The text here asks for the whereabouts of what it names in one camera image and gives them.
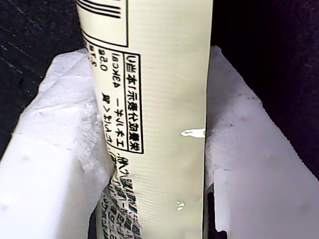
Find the nutrition label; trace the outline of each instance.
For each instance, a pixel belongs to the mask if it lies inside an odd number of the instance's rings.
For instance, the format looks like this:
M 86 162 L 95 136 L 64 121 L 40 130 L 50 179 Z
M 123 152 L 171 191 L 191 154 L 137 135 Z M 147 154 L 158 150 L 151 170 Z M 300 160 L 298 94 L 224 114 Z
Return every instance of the nutrition label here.
M 109 146 L 144 153 L 140 55 L 98 47 L 85 41 L 89 60 L 103 74 L 103 126 Z

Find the cylindrical package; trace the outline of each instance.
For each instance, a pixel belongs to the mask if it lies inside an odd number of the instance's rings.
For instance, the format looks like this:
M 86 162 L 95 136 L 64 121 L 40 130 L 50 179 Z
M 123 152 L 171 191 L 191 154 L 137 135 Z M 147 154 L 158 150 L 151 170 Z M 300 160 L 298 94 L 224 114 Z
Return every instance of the cylindrical package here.
M 115 171 L 98 239 L 203 238 L 212 0 L 77 0 Z

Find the black fabric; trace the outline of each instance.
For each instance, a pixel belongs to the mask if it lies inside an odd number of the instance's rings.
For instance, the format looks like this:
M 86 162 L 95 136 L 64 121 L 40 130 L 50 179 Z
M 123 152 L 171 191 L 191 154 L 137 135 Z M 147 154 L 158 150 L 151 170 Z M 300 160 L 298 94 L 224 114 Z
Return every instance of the black fabric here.
M 83 45 L 73 0 L 5 0 L 0 12 L 1 156 L 52 58 Z M 319 1 L 215 0 L 212 45 L 319 177 Z

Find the cream-colored tube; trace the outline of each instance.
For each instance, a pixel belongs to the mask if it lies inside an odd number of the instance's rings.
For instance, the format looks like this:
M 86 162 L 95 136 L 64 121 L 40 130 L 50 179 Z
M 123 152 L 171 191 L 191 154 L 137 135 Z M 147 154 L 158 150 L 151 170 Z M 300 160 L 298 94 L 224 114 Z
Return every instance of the cream-colored tube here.
M 98 239 L 203 237 L 212 0 L 77 0 L 116 169 Z

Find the dark fabric background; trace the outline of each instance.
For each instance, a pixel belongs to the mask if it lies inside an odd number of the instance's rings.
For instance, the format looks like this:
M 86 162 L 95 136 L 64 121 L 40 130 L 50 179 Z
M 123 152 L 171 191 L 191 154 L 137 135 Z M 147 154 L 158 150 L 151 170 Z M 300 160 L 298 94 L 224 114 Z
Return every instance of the dark fabric background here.
M 73 0 L 0 1 L 0 156 L 52 58 L 82 47 Z M 215 0 L 212 45 L 319 177 L 319 1 Z

